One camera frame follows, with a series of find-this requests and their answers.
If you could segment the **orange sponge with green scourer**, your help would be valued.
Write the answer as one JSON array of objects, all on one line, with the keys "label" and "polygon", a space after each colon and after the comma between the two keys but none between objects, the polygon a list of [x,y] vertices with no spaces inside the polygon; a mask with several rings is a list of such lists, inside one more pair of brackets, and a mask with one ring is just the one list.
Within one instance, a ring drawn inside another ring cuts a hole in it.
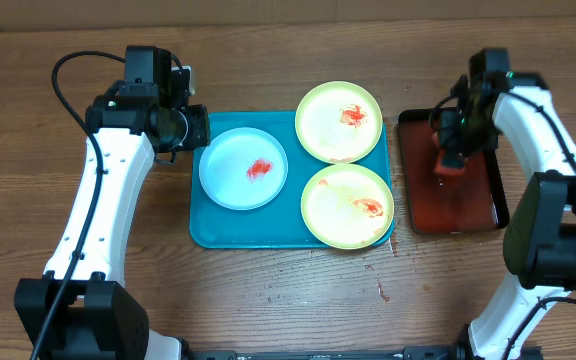
[{"label": "orange sponge with green scourer", "polygon": [[441,176],[461,176],[465,171],[467,159],[461,154],[447,152],[440,145],[438,132],[433,134],[432,140],[438,150],[434,167],[435,173]]}]

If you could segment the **white plate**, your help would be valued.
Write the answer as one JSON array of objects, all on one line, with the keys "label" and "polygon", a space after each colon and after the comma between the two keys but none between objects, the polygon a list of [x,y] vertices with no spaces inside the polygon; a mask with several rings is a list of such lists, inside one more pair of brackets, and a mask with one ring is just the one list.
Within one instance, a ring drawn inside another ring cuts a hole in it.
[{"label": "white plate", "polygon": [[288,175],[282,145],[269,133],[240,127],[218,135],[199,159],[200,184],[215,203],[252,210],[273,200]]}]

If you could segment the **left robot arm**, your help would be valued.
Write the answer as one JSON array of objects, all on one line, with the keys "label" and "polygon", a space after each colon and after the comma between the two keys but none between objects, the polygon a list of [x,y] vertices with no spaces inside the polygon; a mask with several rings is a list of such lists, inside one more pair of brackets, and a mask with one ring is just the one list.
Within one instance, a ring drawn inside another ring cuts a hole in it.
[{"label": "left robot arm", "polygon": [[64,234],[41,278],[20,279],[14,307],[34,359],[184,359],[125,289],[127,240],[160,153],[209,143],[208,112],[161,96],[101,95],[87,109],[86,164]]}]

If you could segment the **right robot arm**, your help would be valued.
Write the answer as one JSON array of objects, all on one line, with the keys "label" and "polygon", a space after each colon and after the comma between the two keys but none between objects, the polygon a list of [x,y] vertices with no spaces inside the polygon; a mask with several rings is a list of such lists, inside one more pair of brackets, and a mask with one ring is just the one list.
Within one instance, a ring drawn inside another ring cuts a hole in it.
[{"label": "right robot arm", "polygon": [[523,347],[558,303],[576,305],[576,144],[537,73],[463,75],[450,91],[456,109],[429,117],[451,166],[504,136],[528,183],[503,240],[507,273],[449,359],[539,359]]}]

